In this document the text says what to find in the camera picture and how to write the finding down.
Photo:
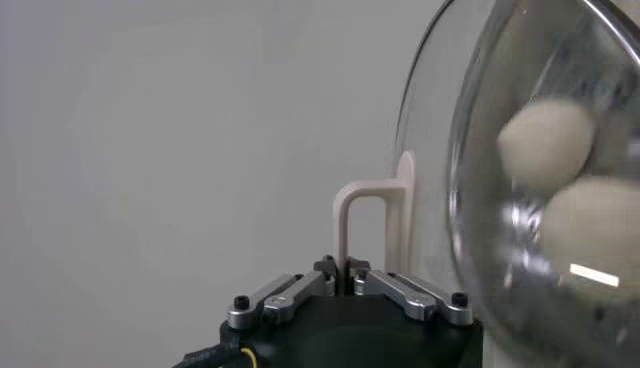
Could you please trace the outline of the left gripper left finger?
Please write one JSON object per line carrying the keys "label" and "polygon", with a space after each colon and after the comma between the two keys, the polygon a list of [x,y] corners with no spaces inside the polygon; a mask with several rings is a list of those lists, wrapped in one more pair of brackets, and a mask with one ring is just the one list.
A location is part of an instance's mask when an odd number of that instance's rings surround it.
{"label": "left gripper left finger", "polygon": [[250,330],[264,317],[276,325],[288,323],[310,297],[334,296],[338,276],[335,259],[325,255],[306,274],[283,274],[253,294],[236,296],[227,311],[227,324]]}

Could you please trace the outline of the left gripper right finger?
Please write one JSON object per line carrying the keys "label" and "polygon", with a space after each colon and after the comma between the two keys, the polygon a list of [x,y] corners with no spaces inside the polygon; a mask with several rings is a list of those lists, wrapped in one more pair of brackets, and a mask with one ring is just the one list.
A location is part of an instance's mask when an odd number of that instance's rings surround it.
{"label": "left gripper right finger", "polygon": [[352,257],[347,258],[347,271],[355,295],[382,295],[413,320],[426,322],[440,316],[454,326],[473,324],[473,310],[463,292],[447,293],[414,276],[373,270],[368,261]]}

